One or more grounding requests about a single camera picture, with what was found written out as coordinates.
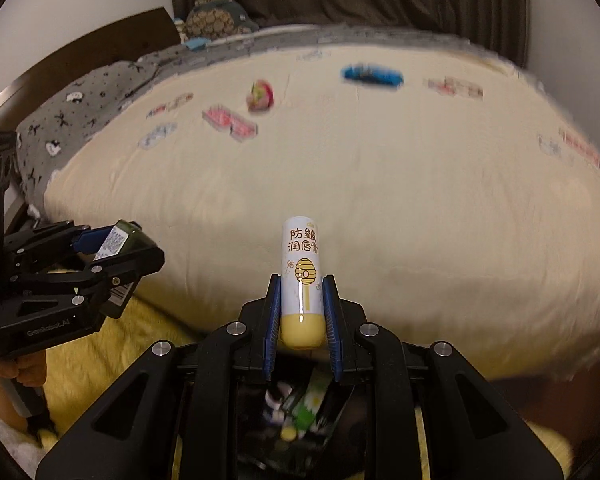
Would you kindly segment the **person's left hand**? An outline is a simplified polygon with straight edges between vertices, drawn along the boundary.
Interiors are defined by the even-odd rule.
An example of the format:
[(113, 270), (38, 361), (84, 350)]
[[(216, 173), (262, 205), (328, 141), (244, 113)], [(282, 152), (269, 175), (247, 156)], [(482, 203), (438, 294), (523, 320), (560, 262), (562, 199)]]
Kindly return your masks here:
[(0, 378), (15, 379), (26, 387), (42, 387), (47, 378), (46, 351), (38, 351), (15, 359), (0, 358)]

